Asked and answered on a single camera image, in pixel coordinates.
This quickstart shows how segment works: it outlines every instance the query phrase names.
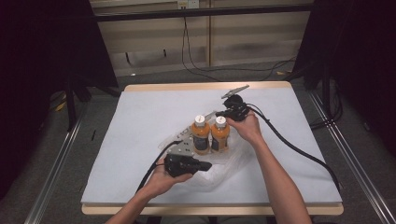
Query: white table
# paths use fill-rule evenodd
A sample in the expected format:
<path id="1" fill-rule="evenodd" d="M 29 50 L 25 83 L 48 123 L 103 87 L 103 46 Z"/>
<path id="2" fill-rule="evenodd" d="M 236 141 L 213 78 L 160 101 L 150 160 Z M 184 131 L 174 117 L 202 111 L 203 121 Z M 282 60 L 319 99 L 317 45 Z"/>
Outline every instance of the white table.
<path id="1" fill-rule="evenodd" d="M 323 160 L 288 82 L 131 85 L 122 93 L 92 167 L 81 200 L 82 211 L 87 215 L 117 213 L 134 195 L 143 175 L 160 153 L 159 144 L 190 125 L 196 115 L 224 110 L 220 96 L 246 84 L 250 87 L 239 93 L 246 103 L 258 106 L 295 146 Z M 302 193 L 308 213 L 342 214 L 342 199 L 328 172 L 284 145 L 263 120 L 261 127 L 267 144 Z M 142 215 L 153 216 L 272 214 L 254 156 L 212 190 L 200 191 L 192 188 L 191 183 L 178 184 L 151 200 L 142 212 Z"/>

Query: black cable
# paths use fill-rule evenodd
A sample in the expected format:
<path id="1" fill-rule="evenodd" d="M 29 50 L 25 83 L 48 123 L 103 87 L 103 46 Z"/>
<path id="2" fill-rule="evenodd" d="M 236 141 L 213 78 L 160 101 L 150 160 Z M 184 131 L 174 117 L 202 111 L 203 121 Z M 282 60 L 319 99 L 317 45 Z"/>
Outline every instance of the black cable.
<path id="1" fill-rule="evenodd" d="M 190 57 L 191 64 L 192 64 L 192 66 L 195 69 L 197 69 L 198 71 L 201 71 L 201 72 L 216 72 L 216 71 L 266 72 L 266 71 L 270 71 L 270 74 L 267 77 L 259 80 L 259 81 L 264 81 L 265 79 L 267 79 L 268 77 L 270 77 L 272 75 L 272 73 L 274 72 L 274 69 L 282 67 L 282 66 L 284 66 L 287 63 L 295 62 L 295 58 L 296 58 L 296 57 L 292 57 L 292 58 L 290 58 L 290 59 L 288 59 L 286 61 L 282 61 L 282 62 L 278 62 L 278 63 L 274 64 L 271 68 L 265 68 L 265 69 L 252 69 L 252 68 L 211 68 L 211 69 L 203 69 L 203 68 L 199 68 L 199 67 L 197 67 L 195 65 L 195 63 L 194 63 L 194 61 L 192 60 L 192 57 L 191 57 L 191 45 L 190 45 L 189 29 L 187 27 L 186 18 L 184 18 L 183 47 L 182 47 L 182 51 L 181 51 L 181 61 L 183 63 L 183 66 L 187 69 L 187 71 L 189 71 L 190 73 L 192 73 L 194 75 L 208 77 L 208 78 L 211 78 L 211 79 L 216 80 L 218 82 L 221 82 L 221 80 L 218 80 L 218 79 L 216 79 L 214 77 L 210 77 L 210 76 L 207 76 L 207 75 L 204 75 L 204 74 L 192 72 L 189 68 L 187 68 L 186 64 L 184 63 L 184 39 L 185 39 L 186 36 L 187 36 L 187 46 L 188 46 L 188 52 L 189 52 L 189 57 Z"/>
<path id="2" fill-rule="evenodd" d="M 309 155 L 308 153 L 302 151 L 301 149 L 297 148 L 295 145 L 293 145 L 292 143 L 290 143 L 288 140 L 286 140 L 286 138 L 284 138 L 278 131 L 277 129 L 274 127 L 274 125 L 272 125 L 272 123 L 270 122 L 269 119 L 267 119 L 264 114 L 260 111 L 260 109 L 255 106 L 252 105 L 256 109 L 250 108 L 253 112 L 255 112 L 257 115 L 259 115 L 264 121 L 265 123 L 267 123 L 268 127 L 270 127 L 270 129 L 274 132 L 274 134 L 283 142 L 285 143 L 288 147 L 290 147 L 291 149 L 293 149 L 294 151 L 298 152 L 299 154 L 307 157 L 308 159 L 310 159 L 311 161 L 315 161 L 318 164 L 320 164 L 321 166 L 323 166 L 330 174 L 330 176 L 332 177 L 332 181 L 334 182 L 334 185 L 337 187 L 338 192 L 340 191 L 340 186 L 338 185 L 338 179 L 337 176 L 335 175 L 334 171 L 332 170 L 332 168 L 330 168 L 330 166 L 328 166 L 326 163 L 324 163 L 323 161 Z"/>
<path id="3" fill-rule="evenodd" d="M 157 161 L 161 158 L 161 156 L 163 155 L 163 153 L 172 145 L 177 145 L 179 143 L 181 143 L 182 141 L 173 141 L 170 144 L 168 144 L 163 151 L 160 153 L 160 155 L 158 155 L 157 159 L 155 159 L 154 163 L 151 164 L 151 166 L 148 168 L 148 172 L 145 174 L 145 176 L 143 177 L 142 181 L 140 182 L 139 187 L 137 188 L 136 192 L 138 192 L 140 189 L 143 188 L 143 186 L 145 186 L 149 176 L 151 175 L 152 171 L 155 169 L 155 167 L 157 167 Z"/>
<path id="4" fill-rule="evenodd" d="M 210 76 L 207 76 L 207 75 L 204 75 L 204 74 L 200 74 L 200 73 L 192 72 L 192 71 L 186 66 L 186 64 L 184 63 L 184 39 L 185 39 L 186 34 L 187 34 L 187 42 L 188 42 L 188 47 L 189 47 L 190 60 L 191 60 L 191 63 L 192 63 L 192 64 L 194 65 L 194 67 L 195 67 L 195 64 L 193 63 L 193 61 L 192 61 L 192 59 L 191 59 L 189 30 L 187 29 L 186 18 L 184 18 L 183 45 L 182 45 L 182 48 L 181 48 L 181 62 L 183 63 L 183 66 L 186 68 L 187 71 L 189 71 L 190 73 L 192 73 L 192 74 L 194 74 L 194 75 L 196 75 L 196 76 L 208 77 L 208 78 L 210 78 L 210 79 L 212 79 L 212 80 L 215 80 L 215 81 L 217 81 L 217 82 L 222 82 L 221 80 L 219 80 L 219 79 L 217 79 L 217 78 L 210 77 Z"/>
<path id="5" fill-rule="evenodd" d="M 312 130 L 325 127 L 331 123 L 335 123 L 337 120 L 339 120 L 343 116 L 344 108 L 343 108 L 343 104 L 341 101 L 341 95 L 340 95 L 338 87 L 336 87 L 336 92 L 334 94 L 332 101 L 334 103 L 334 108 L 335 108 L 334 114 L 332 114 L 332 112 L 330 112 L 330 114 L 328 115 L 328 118 L 321 122 L 316 122 L 316 120 L 318 120 L 320 118 L 314 120 L 314 122 L 309 124 L 309 126 L 311 127 Z"/>

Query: wooden table frame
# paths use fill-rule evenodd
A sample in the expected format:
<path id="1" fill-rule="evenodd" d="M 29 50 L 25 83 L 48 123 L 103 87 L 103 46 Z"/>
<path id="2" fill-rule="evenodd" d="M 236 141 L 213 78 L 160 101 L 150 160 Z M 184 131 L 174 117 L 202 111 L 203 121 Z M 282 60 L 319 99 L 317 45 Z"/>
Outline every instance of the wooden table frame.
<path id="1" fill-rule="evenodd" d="M 143 84 L 129 85 L 125 91 L 190 91 L 190 90 L 231 90 L 249 85 L 250 89 L 260 88 L 291 88 L 286 81 L 262 82 L 216 82 L 216 83 L 178 83 L 178 84 Z M 86 215 L 114 215 L 123 204 L 90 204 L 82 205 L 82 212 Z M 344 212 L 342 203 L 307 203 L 306 208 L 311 216 L 326 215 L 337 216 Z M 177 205 L 169 206 L 149 204 L 143 209 L 141 215 L 148 216 L 273 216 L 274 212 L 269 203 L 260 205 L 238 204 L 225 206 L 204 205 Z"/>

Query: hand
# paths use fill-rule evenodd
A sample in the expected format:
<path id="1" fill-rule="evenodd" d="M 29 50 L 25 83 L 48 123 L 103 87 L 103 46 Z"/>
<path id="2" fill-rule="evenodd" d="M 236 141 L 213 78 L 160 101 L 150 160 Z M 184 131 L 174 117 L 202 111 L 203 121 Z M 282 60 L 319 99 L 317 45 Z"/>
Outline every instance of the hand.
<path id="1" fill-rule="evenodd" d="M 158 166 L 152 172 L 148 183 L 142 188 L 142 190 L 144 190 L 152 198 L 165 193 L 176 183 L 181 183 L 192 178 L 192 174 L 184 174 L 177 177 L 170 176 L 168 173 L 166 173 L 163 163 L 163 159 L 160 159 L 157 162 Z"/>
<path id="2" fill-rule="evenodd" d="M 238 131 L 239 135 L 249 143 L 256 141 L 258 138 L 262 138 L 259 120 L 251 110 L 247 113 L 247 117 L 244 120 L 234 121 L 233 119 L 227 118 L 227 123 L 233 126 Z"/>

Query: clear plastic wrap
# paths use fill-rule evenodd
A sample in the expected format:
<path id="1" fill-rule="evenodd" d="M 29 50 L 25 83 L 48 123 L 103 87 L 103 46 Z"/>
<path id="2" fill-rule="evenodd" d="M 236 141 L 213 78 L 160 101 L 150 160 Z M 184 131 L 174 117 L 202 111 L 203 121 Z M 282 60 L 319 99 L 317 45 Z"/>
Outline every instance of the clear plastic wrap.
<path id="1" fill-rule="evenodd" d="M 214 113 L 206 115 L 210 125 L 215 122 L 216 117 L 212 116 L 213 114 Z M 171 142 L 181 140 L 190 136 L 190 134 L 189 125 L 185 130 L 166 138 L 162 143 L 160 143 L 159 149 L 162 150 Z M 199 161 L 208 161 L 212 163 L 212 167 L 207 172 L 197 172 L 194 177 L 186 181 L 185 184 L 194 188 L 194 190 L 211 191 L 254 158 L 254 151 L 251 145 L 245 141 L 233 127 L 231 128 L 230 135 L 228 137 L 228 146 L 229 149 L 221 153 L 209 152 L 204 156 L 195 154 L 195 159 Z"/>

